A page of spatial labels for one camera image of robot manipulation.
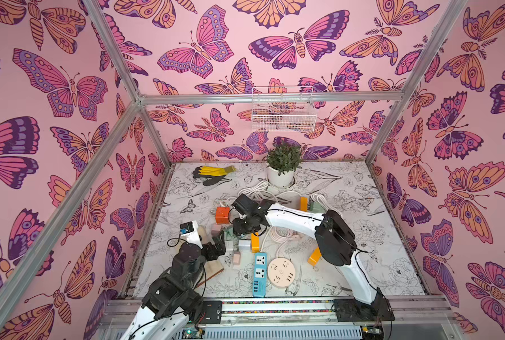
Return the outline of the small yellow power strip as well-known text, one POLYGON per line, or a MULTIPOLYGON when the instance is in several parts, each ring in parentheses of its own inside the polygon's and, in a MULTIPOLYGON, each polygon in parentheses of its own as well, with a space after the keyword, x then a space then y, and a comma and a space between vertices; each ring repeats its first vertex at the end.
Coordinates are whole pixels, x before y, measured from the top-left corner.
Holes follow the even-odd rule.
POLYGON ((317 263, 322 259, 322 254, 320 252, 320 249, 317 247, 315 250, 312 252, 312 254, 309 256, 307 262, 315 267, 317 263))

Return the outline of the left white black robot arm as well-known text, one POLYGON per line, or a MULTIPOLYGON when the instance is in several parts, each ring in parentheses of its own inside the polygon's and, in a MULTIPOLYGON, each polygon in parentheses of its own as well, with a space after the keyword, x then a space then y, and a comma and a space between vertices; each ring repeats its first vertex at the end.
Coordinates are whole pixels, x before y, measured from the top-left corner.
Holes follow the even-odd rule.
POLYGON ((222 302, 205 301, 195 289, 207 277, 205 265, 226 253, 220 235, 213 242, 185 242, 173 257, 172 266, 150 286, 123 339, 172 339, 191 324, 198 332, 202 324, 221 322, 222 302))

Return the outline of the green plug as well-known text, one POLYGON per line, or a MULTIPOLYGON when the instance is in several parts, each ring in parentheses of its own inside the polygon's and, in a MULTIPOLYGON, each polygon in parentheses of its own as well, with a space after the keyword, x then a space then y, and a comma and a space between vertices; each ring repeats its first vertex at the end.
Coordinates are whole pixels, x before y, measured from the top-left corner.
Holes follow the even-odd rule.
POLYGON ((326 208, 321 203, 313 201, 309 205, 309 211, 312 213, 325 213, 326 208))

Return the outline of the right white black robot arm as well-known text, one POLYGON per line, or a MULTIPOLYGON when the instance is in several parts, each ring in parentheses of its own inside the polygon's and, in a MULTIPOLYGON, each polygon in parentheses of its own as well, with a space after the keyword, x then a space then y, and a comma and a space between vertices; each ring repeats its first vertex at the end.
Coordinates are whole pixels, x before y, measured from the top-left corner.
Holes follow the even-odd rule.
POLYGON ((316 240, 321 257, 341 273, 352 290, 355 307, 348 312, 352 321, 394 321, 388 298, 362 268, 354 232, 334 210, 303 212, 271 200, 255 202, 241 194, 231 204, 239 214, 232 220, 234 235, 249 235, 265 228, 286 228, 316 240))

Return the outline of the pink round socket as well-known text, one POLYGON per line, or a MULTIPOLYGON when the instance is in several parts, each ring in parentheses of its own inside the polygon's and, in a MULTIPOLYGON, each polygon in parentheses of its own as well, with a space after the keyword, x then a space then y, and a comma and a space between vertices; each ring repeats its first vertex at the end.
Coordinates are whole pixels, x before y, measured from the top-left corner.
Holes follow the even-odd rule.
POLYGON ((278 288, 288 288, 296 279, 296 269, 289 259, 273 259, 268 265, 268 280, 278 288))

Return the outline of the orange power strip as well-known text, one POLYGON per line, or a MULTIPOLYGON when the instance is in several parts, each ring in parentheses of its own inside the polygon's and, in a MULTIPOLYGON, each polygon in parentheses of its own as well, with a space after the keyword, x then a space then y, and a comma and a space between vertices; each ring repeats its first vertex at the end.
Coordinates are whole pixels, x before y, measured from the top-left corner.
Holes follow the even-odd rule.
POLYGON ((300 197, 299 201, 299 210, 303 212, 309 211, 309 199, 307 197, 300 197))

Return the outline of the pink USB charger plug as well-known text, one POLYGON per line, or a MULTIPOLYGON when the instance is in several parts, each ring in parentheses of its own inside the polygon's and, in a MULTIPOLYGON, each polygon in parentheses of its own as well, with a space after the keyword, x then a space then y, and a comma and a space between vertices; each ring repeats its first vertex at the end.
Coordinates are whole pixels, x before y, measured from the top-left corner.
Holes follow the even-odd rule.
POLYGON ((232 264, 239 266, 241 264, 241 252, 234 252, 232 256, 232 264))

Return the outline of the orange cube socket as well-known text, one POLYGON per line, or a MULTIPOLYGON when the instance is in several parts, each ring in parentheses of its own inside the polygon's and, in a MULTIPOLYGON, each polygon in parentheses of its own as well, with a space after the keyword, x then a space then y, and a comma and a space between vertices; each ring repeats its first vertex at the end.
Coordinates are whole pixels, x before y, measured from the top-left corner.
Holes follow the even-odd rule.
POLYGON ((231 208, 229 207, 217 207, 215 212, 215 221, 219 225, 230 224, 230 213, 231 208))

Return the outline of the white USB charger plug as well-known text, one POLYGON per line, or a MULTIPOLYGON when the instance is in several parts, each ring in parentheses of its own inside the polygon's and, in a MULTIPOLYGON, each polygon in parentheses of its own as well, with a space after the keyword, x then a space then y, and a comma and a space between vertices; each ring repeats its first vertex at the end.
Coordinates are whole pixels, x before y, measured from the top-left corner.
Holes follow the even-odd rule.
POLYGON ((240 239, 238 241, 238 250, 240 252, 249 252, 251 250, 251 241, 249 239, 240 239))

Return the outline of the blue power strip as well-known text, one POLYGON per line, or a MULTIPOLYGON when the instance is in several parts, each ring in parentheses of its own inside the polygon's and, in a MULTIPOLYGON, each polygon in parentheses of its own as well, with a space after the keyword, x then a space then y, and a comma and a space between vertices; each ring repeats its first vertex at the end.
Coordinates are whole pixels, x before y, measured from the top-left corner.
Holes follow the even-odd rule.
POLYGON ((254 298, 264 298, 268 281, 268 256, 266 253, 255 254, 252 293, 254 298))

